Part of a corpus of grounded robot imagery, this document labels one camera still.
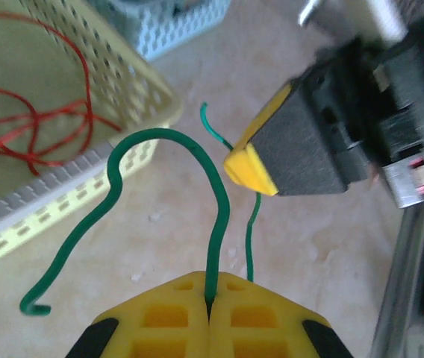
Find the bent green wire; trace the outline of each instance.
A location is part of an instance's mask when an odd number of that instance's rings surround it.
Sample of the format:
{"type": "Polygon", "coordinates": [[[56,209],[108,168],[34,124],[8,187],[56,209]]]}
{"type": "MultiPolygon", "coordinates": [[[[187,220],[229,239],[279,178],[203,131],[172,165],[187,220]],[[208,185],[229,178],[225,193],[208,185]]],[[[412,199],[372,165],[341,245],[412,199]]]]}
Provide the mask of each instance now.
{"type": "MultiPolygon", "coordinates": [[[[202,124],[204,125],[207,132],[209,132],[215,139],[221,142],[229,151],[234,150],[234,147],[230,142],[228,142],[223,136],[218,134],[209,124],[207,120],[207,103],[203,103],[200,109],[200,119],[202,120],[202,124]]],[[[245,255],[247,262],[247,280],[250,282],[254,282],[254,255],[252,250],[252,231],[255,223],[255,219],[257,218],[258,211],[260,210],[260,205],[262,202],[262,195],[259,192],[255,193],[255,206],[250,215],[249,222],[247,223],[247,231],[245,235],[245,255]]]]}
{"type": "Polygon", "coordinates": [[[208,312],[211,311],[211,306],[217,291],[217,283],[219,279],[219,257],[220,247],[227,228],[228,220],[230,217],[230,204],[228,201],[227,192],[219,173],[209,158],[204,149],[189,138],[185,134],[179,133],[171,129],[148,129],[137,132],[121,141],[115,149],[111,152],[107,161],[107,178],[110,182],[110,190],[106,198],[81,222],[73,229],[71,234],[66,238],[65,242],[61,245],[56,257],[53,259],[52,264],[49,266],[46,273],[40,280],[29,290],[25,297],[19,304],[19,309],[26,315],[48,315],[51,312],[51,307],[36,304],[38,299],[46,292],[51,286],[53,281],[59,275],[61,269],[68,256],[71,254],[72,249],[79,242],[81,237],[99,220],[101,219],[114,204],[118,201],[122,191],[122,178],[119,172],[119,162],[125,153],[142,142],[150,139],[168,139],[177,142],[184,146],[201,164],[205,170],[205,174],[211,183],[213,193],[217,200],[218,213],[215,224],[213,226],[211,240],[208,246],[207,265],[205,270],[205,303],[208,312]]]}

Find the yellow plastic part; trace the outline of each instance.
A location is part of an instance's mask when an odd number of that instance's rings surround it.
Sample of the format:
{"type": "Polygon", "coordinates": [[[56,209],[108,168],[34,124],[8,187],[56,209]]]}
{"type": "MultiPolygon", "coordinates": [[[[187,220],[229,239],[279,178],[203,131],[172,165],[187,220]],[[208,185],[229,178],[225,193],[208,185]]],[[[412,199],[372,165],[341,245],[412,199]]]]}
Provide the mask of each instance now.
{"type": "Polygon", "coordinates": [[[234,150],[226,157],[225,172],[236,184],[265,195],[277,194],[276,185],[249,140],[273,116],[291,92],[291,83],[285,84],[252,121],[234,150]]]}
{"type": "Polygon", "coordinates": [[[329,327],[320,315],[220,273],[209,323],[204,283],[194,272],[100,315],[119,320],[101,358],[319,358],[302,322],[329,327]]]}
{"type": "MultiPolygon", "coordinates": [[[[103,142],[115,146],[130,133],[168,128],[180,117],[181,100],[171,86],[86,1],[0,0],[0,11],[21,13],[53,25],[83,52],[90,70],[93,110],[124,128],[118,134],[96,123],[91,147],[103,142]]],[[[52,110],[84,97],[84,74],[76,55],[41,27],[0,20],[0,88],[25,96],[39,111],[52,110]]],[[[0,118],[25,111],[20,101],[0,96],[0,118]]],[[[78,120],[82,119],[64,116],[42,124],[39,142],[46,138],[41,144],[49,145],[64,138],[71,134],[78,120]]],[[[11,129],[0,127],[0,136],[4,134],[1,131],[11,129]]],[[[57,157],[49,160],[72,159],[83,138],[79,136],[78,142],[63,147],[57,157]]],[[[28,140],[26,135],[8,145],[24,151],[28,140]]],[[[122,176],[132,175],[147,165],[156,145],[157,141],[149,141],[129,151],[121,162],[122,176]]],[[[33,187],[27,186],[33,179],[25,163],[0,156],[0,199],[4,195],[15,197],[22,192],[34,192],[33,187]]],[[[108,187],[105,170],[98,169],[94,176],[84,178],[75,187],[63,189],[61,184],[48,191],[42,206],[34,210],[6,207],[7,220],[0,222],[0,257],[83,207],[108,187]]]]}

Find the beige tile floor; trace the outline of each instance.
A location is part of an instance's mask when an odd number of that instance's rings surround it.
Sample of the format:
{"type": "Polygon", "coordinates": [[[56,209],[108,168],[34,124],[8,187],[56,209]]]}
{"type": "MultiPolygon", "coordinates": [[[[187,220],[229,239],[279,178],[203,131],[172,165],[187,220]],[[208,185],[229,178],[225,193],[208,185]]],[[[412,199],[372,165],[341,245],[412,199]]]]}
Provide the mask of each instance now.
{"type": "MultiPolygon", "coordinates": [[[[184,99],[176,128],[198,140],[217,165],[226,150],[200,124],[202,101],[209,102],[211,124],[234,141],[278,86],[329,42],[316,29],[295,25],[299,5],[234,0],[219,28],[156,62],[184,99]]],[[[243,238],[254,195],[224,180],[232,211],[221,269],[244,276],[243,238]]],[[[64,357],[100,312],[205,267],[216,215],[212,192],[193,158],[162,142],[153,163],[127,180],[120,202],[84,237],[41,299],[52,304],[52,314],[24,317],[21,297],[92,207],[0,261],[0,357],[64,357]]],[[[399,220],[386,192],[364,182],[343,195],[266,198],[254,235],[256,282],[324,315],[351,352],[365,357],[399,220]]]]}

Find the yellow plastic basket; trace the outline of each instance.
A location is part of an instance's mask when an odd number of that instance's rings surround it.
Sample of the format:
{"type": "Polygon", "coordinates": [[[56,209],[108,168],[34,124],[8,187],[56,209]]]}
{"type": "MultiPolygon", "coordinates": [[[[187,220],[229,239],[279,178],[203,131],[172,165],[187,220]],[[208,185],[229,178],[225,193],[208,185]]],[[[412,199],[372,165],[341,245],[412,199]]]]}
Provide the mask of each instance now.
{"type": "MultiPolygon", "coordinates": [[[[181,102],[165,80],[81,0],[0,0],[0,10],[30,14],[68,36],[87,59],[94,112],[125,129],[118,135],[105,125],[95,125],[84,154],[61,168],[44,169],[40,178],[25,163],[0,156],[2,257],[105,192],[109,187],[105,163],[113,146],[135,131],[169,127],[181,115],[181,102]]],[[[0,88],[23,95],[38,110],[54,109],[85,93],[82,68],[67,46],[41,27],[10,20],[0,20],[0,88]]],[[[21,103],[0,97],[0,116],[24,112],[21,103]]],[[[38,142],[63,138],[78,121],[64,116],[49,122],[38,142]]],[[[24,141],[10,146],[24,148],[24,141]]],[[[126,154],[123,177],[144,167],[156,145],[146,142],[126,154]]],[[[72,143],[58,155],[71,156],[77,147],[72,143]]]]}

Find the red wire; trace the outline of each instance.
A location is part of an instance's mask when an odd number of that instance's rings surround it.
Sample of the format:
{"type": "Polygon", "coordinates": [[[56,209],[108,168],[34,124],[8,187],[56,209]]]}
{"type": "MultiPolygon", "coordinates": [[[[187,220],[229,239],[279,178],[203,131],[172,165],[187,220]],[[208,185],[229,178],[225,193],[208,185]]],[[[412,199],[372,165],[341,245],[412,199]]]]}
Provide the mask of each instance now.
{"type": "Polygon", "coordinates": [[[93,128],[94,128],[94,121],[100,121],[109,127],[112,127],[116,131],[121,131],[121,127],[116,125],[115,123],[108,121],[107,119],[104,119],[100,116],[97,116],[93,112],[92,104],[91,104],[91,94],[90,94],[90,75],[89,75],[89,69],[87,67],[86,60],[81,53],[81,50],[66,36],[64,36],[61,32],[53,28],[52,26],[41,22],[36,19],[32,19],[27,16],[19,15],[16,13],[5,13],[0,11],[0,19],[6,19],[6,20],[16,20],[16,21],[22,21],[22,22],[28,22],[33,25],[38,25],[43,28],[45,28],[47,31],[52,32],[56,36],[60,37],[65,43],[67,43],[72,50],[78,55],[79,60],[81,61],[81,65],[83,67],[84,71],[84,82],[86,87],[86,98],[78,101],[74,101],[69,103],[68,105],[58,108],[56,110],[52,110],[49,112],[37,112],[33,105],[24,97],[13,93],[11,91],[8,91],[6,89],[0,89],[0,94],[7,95],[10,97],[13,97],[17,99],[18,101],[21,101],[29,110],[30,113],[23,113],[16,116],[8,116],[4,118],[0,118],[0,125],[5,123],[12,123],[19,120],[29,120],[29,122],[26,125],[19,126],[18,128],[14,129],[13,131],[3,135],[0,137],[0,155],[6,155],[9,157],[13,157],[19,160],[24,160],[28,164],[28,168],[30,169],[31,173],[34,175],[40,175],[40,173],[36,170],[35,165],[43,165],[43,166],[62,166],[65,161],[51,161],[51,160],[43,160],[41,157],[44,157],[47,154],[51,154],[61,148],[62,146],[70,143],[71,141],[75,140],[80,136],[84,130],[87,130],[86,137],[78,150],[78,154],[83,153],[87,147],[91,143],[91,139],[93,136],[93,128]],[[86,111],[80,110],[80,107],[85,106],[86,111]],[[53,145],[50,145],[47,148],[44,148],[41,151],[35,152],[35,147],[37,144],[37,137],[40,130],[40,125],[45,122],[49,122],[53,119],[56,119],[59,115],[73,115],[73,116],[82,116],[83,121],[79,125],[78,128],[76,128],[71,134],[64,137],[63,139],[59,140],[53,145]],[[19,153],[17,151],[14,151],[7,147],[7,144],[19,136],[23,134],[31,133],[28,148],[26,153],[19,153]]]}

